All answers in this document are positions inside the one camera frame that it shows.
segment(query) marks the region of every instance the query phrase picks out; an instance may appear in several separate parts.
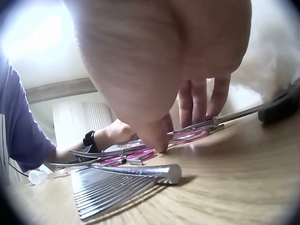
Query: clear plastic cap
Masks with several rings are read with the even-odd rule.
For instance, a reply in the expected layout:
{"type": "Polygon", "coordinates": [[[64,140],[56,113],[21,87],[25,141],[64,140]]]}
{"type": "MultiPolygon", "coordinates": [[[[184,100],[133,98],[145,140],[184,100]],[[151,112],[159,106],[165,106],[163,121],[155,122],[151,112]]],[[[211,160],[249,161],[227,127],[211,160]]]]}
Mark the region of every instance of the clear plastic cap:
{"type": "Polygon", "coordinates": [[[38,185],[48,179],[48,174],[45,171],[32,170],[28,174],[28,179],[34,185],[38,185]]]}

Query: scissor handle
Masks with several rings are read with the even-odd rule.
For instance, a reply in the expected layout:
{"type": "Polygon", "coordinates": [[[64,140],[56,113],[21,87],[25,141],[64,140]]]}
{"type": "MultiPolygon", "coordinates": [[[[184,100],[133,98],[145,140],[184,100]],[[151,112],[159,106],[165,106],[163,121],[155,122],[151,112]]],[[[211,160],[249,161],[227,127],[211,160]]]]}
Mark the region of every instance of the scissor handle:
{"type": "Polygon", "coordinates": [[[299,110],[299,79],[286,91],[269,103],[265,103],[258,111],[258,118],[264,124],[281,121],[299,110]]]}

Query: table surface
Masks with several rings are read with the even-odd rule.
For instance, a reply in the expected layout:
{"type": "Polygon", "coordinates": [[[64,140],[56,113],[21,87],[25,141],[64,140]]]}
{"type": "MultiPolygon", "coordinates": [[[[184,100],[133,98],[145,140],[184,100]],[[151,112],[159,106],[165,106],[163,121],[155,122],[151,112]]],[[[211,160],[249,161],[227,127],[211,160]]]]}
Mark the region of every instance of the table surface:
{"type": "MultiPolygon", "coordinates": [[[[88,224],[279,224],[299,191],[299,114],[270,126],[249,115],[146,162],[171,163],[182,168],[179,185],[156,185],[88,224]]],[[[11,186],[8,194],[33,222],[84,224],[70,176],[11,186]]]]}

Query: fingertip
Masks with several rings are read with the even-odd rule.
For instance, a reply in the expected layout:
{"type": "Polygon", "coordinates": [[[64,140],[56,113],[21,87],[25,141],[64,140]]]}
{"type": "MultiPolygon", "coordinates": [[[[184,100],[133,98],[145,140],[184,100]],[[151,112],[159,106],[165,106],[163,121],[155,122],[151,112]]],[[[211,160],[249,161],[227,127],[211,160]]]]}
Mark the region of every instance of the fingertip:
{"type": "Polygon", "coordinates": [[[158,153],[165,153],[169,145],[169,137],[162,120],[145,124],[135,129],[143,142],[154,148],[158,153]]]}

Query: grooming comb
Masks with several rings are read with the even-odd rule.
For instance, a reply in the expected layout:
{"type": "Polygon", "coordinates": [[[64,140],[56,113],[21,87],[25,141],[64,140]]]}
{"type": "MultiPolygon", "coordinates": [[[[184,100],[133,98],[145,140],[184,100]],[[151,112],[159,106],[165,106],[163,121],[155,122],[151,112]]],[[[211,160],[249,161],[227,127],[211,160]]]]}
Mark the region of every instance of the grooming comb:
{"type": "Polygon", "coordinates": [[[74,200],[81,220],[120,205],[155,183],[177,184],[177,164],[141,167],[88,165],[71,172],[74,200]]]}

